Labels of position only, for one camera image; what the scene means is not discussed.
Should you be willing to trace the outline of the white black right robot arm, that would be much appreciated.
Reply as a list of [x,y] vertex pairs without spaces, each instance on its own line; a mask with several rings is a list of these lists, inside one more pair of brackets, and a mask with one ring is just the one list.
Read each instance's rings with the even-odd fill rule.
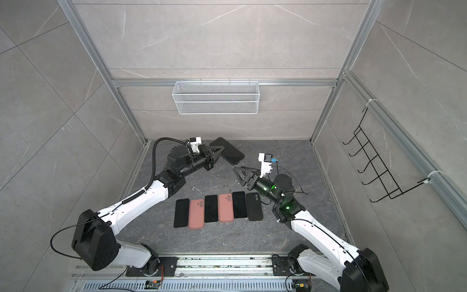
[[274,181],[249,167],[233,169],[240,184],[269,198],[277,221],[306,238],[320,253],[299,245],[288,254],[297,274],[310,273],[341,292],[387,292],[389,283],[378,256],[370,249],[360,250],[319,223],[295,198],[293,180],[278,174]]

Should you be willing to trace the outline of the black phone case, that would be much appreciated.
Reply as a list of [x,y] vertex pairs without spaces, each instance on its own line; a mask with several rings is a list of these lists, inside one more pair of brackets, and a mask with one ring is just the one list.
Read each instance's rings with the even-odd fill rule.
[[246,207],[249,221],[262,221],[263,210],[259,193],[246,194]]

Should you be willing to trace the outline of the pink phone case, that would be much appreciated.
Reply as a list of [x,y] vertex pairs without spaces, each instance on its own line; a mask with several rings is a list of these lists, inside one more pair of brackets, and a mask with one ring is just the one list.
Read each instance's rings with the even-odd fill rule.
[[204,200],[192,200],[189,205],[189,229],[204,227]]

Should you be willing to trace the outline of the black pad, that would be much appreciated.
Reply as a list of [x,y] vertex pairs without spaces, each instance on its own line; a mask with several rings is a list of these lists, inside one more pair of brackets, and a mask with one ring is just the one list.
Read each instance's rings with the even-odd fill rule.
[[224,150],[221,152],[221,156],[231,165],[237,165],[245,158],[244,153],[223,137],[218,137],[216,140],[212,141],[210,146],[224,147]]
[[248,217],[246,206],[246,194],[244,192],[233,192],[233,216],[235,219],[245,219]]

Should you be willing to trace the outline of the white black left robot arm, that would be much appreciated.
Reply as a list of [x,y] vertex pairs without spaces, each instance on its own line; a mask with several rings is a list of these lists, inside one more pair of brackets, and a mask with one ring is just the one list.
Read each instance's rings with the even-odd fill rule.
[[88,209],[81,213],[71,248],[94,271],[109,265],[126,265],[153,276],[160,270],[157,252],[143,243],[121,242],[116,236],[149,208],[176,194],[185,185],[186,176],[201,168],[212,169],[223,150],[222,146],[204,144],[174,147],[163,170],[152,175],[148,186],[98,212]]

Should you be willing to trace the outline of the black phone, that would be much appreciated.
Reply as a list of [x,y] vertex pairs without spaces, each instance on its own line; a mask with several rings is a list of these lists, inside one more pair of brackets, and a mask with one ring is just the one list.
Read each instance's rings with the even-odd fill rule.
[[176,201],[175,205],[175,216],[174,216],[174,228],[184,228],[189,224],[189,208],[190,200],[180,199]]
[[204,198],[204,222],[218,221],[218,195],[207,195]]

